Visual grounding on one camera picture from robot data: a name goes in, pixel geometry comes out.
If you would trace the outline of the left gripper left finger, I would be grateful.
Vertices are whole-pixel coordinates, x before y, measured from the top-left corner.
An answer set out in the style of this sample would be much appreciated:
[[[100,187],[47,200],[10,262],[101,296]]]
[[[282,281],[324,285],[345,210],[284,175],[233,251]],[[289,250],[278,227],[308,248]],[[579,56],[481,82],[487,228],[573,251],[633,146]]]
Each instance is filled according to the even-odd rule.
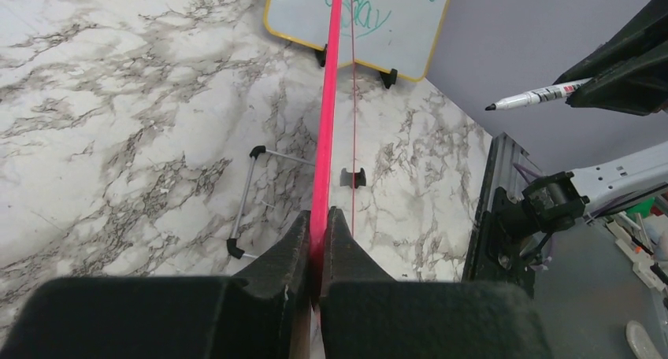
[[[304,358],[310,213],[232,276],[61,277],[25,303],[4,358]]]

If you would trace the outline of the red framed whiteboard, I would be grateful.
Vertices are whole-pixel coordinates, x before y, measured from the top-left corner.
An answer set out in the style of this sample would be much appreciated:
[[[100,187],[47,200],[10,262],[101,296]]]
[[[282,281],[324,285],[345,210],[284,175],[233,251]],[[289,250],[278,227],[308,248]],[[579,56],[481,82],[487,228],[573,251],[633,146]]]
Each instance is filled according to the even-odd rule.
[[[335,127],[338,72],[339,68],[354,64],[354,28],[352,24],[343,27],[342,21],[352,12],[351,0],[332,0],[328,15],[327,48],[324,50],[325,73],[309,225],[309,288],[313,306],[311,332],[313,358],[325,357],[318,302],[323,277],[328,211],[330,210],[334,134],[338,131]]]

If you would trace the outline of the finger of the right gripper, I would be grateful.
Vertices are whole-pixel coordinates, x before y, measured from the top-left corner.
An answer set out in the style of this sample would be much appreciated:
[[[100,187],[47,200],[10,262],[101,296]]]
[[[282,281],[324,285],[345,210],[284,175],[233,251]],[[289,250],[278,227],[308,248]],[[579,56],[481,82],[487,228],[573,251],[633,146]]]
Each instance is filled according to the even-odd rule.
[[[573,108],[647,116],[667,109],[667,43],[594,75],[566,100]]]
[[[565,71],[557,80],[563,83],[603,74],[627,61],[667,55],[667,0],[651,0],[610,40]]]

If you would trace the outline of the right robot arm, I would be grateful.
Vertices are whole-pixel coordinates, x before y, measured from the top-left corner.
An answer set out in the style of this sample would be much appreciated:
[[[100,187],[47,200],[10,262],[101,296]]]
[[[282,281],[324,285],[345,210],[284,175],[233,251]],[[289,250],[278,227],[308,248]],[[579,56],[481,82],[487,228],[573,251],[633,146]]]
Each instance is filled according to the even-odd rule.
[[[495,102],[492,109],[562,99],[639,117],[667,109],[667,0],[651,0],[610,40],[553,85]],[[538,176],[520,187],[518,145],[492,141],[476,223],[462,271],[465,281],[512,283],[533,292],[534,268],[553,234],[578,221],[619,213],[667,189],[667,145],[660,143],[587,168]]]

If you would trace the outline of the white whiteboard marker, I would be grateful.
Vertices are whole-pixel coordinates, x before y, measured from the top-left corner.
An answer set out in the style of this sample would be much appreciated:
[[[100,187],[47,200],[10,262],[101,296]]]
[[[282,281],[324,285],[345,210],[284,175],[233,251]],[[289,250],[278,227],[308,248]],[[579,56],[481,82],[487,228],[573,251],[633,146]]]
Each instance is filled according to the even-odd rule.
[[[567,98],[592,78],[576,80],[568,83],[559,83],[548,87],[525,91],[510,97],[502,98],[485,108],[486,111],[507,110],[537,105],[557,99]]]

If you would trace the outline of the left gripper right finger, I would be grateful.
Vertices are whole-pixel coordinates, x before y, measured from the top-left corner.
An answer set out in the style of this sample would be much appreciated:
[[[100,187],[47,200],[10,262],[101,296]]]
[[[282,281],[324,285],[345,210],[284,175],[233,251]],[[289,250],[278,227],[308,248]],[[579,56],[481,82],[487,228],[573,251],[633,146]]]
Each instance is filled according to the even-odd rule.
[[[327,358],[550,358],[536,309],[501,282],[398,281],[328,213],[321,277]]]

